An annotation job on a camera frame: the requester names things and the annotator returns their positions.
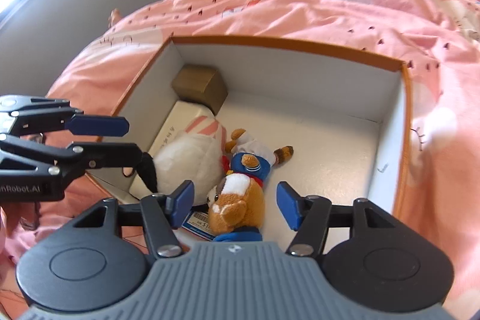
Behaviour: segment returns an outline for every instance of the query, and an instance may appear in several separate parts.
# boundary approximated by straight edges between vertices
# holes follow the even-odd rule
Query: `white logo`
[[[227,248],[232,254],[236,254],[237,252],[243,250],[242,247],[238,246],[237,244],[232,244],[230,247]]]

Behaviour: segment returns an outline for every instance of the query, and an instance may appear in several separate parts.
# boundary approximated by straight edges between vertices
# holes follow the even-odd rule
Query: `barcode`
[[[208,217],[205,216],[204,214],[195,212],[195,213],[193,214],[193,216],[196,217],[196,218],[199,219],[199,220],[202,220],[204,223],[208,223]]]

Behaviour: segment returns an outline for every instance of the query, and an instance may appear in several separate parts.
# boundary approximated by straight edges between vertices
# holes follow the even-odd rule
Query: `gray plastic housing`
[[[270,242],[198,243],[178,258],[157,260],[142,285],[110,307],[89,313],[31,307],[20,319],[453,320],[440,304],[412,313],[363,307],[332,288],[313,259],[286,255]]]

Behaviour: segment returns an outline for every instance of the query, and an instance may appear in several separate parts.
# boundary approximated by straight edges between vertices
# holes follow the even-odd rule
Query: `blanket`
[[[472,316],[480,307],[480,0],[162,0],[88,45],[49,97],[69,99],[88,114],[111,115],[169,36],[210,34],[323,41],[408,64],[411,156],[394,214],[452,259],[455,280],[445,307],[459,319]],[[73,139],[58,132],[47,143],[66,146]],[[84,176],[63,201],[42,204],[38,230],[19,227],[6,239],[0,270],[6,312],[15,317],[25,309],[11,280],[18,257],[105,196]]]

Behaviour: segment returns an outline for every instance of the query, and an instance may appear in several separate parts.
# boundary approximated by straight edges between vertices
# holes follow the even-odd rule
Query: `black plush ear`
[[[153,158],[147,152],[143,153],[142,160],[135,169],[148,190],[152,193],[158,193],[155,164]]]

